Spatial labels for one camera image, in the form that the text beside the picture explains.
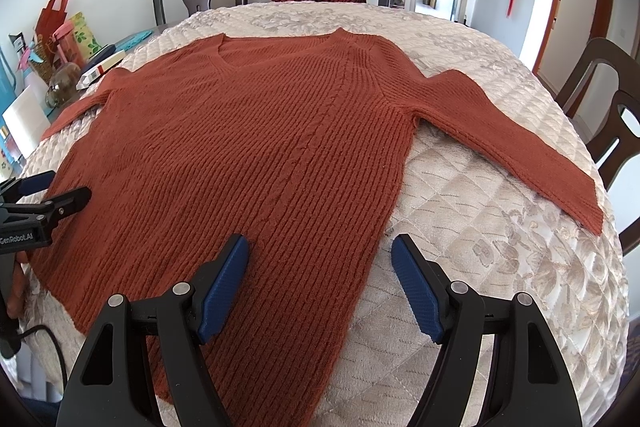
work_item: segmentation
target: black cable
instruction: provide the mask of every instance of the black cable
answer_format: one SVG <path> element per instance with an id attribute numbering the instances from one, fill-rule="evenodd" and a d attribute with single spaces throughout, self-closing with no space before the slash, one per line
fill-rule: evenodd
<path id="1" fill-rule="evenodd" d="M 68 381 L 68 378 L 66 375 L 65 357 L 63 357 L 62 355 L 62 349 L 60 348 L 58 339 L 53 334 L 53 331 L 49 329 L 49 327 L 45 326 L 44 324 L 38 324 L 37 326 L 34 326 L 33 328 L 29 328 L 28 330 L 23 331 L 18 335 L 11 335 L 10 337 L 2 335 L 2 337 L 7 341 L 22 341 L 23 339 L 32 335 L 33 333 L 36 333 L 37 331 L 44 331 L 45 333 L 47 333 L 49 335 L 49 338 L 51 339 L 51 342 L 53 343 L 53 347 L 55 348 L 56 354 L 58 355 L 58 363 L 60 364 L 60 373 L 62 374 L 62 390 L 64 391 L 66 388 L 66 383 Z"/>

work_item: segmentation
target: ribbed knit texture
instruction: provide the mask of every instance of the ribbed knit texture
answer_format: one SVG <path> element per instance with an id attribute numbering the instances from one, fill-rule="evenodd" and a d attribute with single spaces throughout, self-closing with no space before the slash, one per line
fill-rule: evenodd
<path id="1" fill-rule="evenodd" d="M 464 74 L 426 79 L 378 36 L 217 35 L 134 73 L 113 70 L 90 98 L 49 131 L 104 104 L 50 193 L 87 185 L 93 196 L 61 222 L 33 269 L 86 334 L 113 293 L 160 295 L 231 233 L 244 234 L 246 275 L 222 334 L 203 347 L 236 427 L 311 419 L 396 203 L 418 118 L 602 229 L 590 177 Z M 167 398 L 157 343 L 150 358 L 156 393 Z"/>

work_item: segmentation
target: glass jar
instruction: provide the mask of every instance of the glass jar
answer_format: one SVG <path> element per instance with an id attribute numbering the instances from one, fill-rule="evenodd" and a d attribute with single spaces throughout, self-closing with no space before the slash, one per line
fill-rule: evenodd
<path id="1" fill-rule="evenodd" d="M 62 64 L 49 81 L 46 102 L 51 108 L 61 107 L 77 93 L 76 84 L 80 80 L 80 68 L 74 62 Z"/>

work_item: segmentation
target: sweater neckline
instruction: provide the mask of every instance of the sweater neckline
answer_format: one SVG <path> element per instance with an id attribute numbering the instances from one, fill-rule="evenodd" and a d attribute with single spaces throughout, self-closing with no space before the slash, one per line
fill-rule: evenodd
<path id="1" fill-rule="evenodd" d="M 294 58 L 294 57 L 300 57 L 301 55 L 306 55 L 309 53 L 316 53 L 316 52 L 320 52 L 324 49 L 329 48 L 330 46 L 332 46 L 334 44 L 334 42 L 339 41 L 339 40 L 343 40 L 345 37 L 348 36 L 352 36 L 354 34 L 348 32 L 347 30 L 343 29 L 343 28 L 337 28 L 336 30 L 334 30 L 331 33 L 327 33 L 327 34 L 320 34 L 320 35 L 304 35 L 304 36 L 288 36 L 288 37 L 280 37 L 280 36 L 273 36 L 273 37 L 229 37 L 226 33 L 219 33 L 218 35 L 214 36 L 214 45 L 212 47 L 212 58 L 214 59 L 214 61 L 223 69 L 225 70 L 229 70 L 229 71 L 239 71 L 239 70 L 243 70 L 244 68 L 251 68 L 251 67 L 256 67 L 256 66 L 263 66 L 265 64 L 267 64 L 268 62 L 273 62 L 273 61 L 278 61 L 278 60 L 282 60 L 283 56 L 280 57 L 273 57 L 273 58 L 267 58 L 265 60 L 262 60 L 261 62 L 254 62 L 251 64 L 231 64 L 230 62 L 227 62 L 222 55 L 220 54 L 220 48 L 224 45 L 224 44 L 229 44 L 230 42 L 233 41 L 239 41 L 239 40 L 243 40 L 243 41 L 247 41 L 247 40 L 259 40 L 259 41 L 275 41 L 275 40 L 283 40 L 283 39 L 306 39 L 312 42 L 311 45 L 309 45 L 308 47 L 302 48 L 298 51 L 292 52 L 290 54 L 284 55 L 284 57 L 287 58 Z"/>

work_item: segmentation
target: green floral bag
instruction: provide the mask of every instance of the green floral bag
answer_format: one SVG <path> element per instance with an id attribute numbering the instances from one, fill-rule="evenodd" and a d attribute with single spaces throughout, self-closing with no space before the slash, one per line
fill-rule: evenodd
<path id="1" fill-rule="evenodd" d="M 82 58 L 86 61 L 97 54 L 102 46 L 98 44 L 89 26 L 86 25 L 82 12 L 76 13 L 69 20 L 74 24 L 74 36 L 76 37 Z"/>

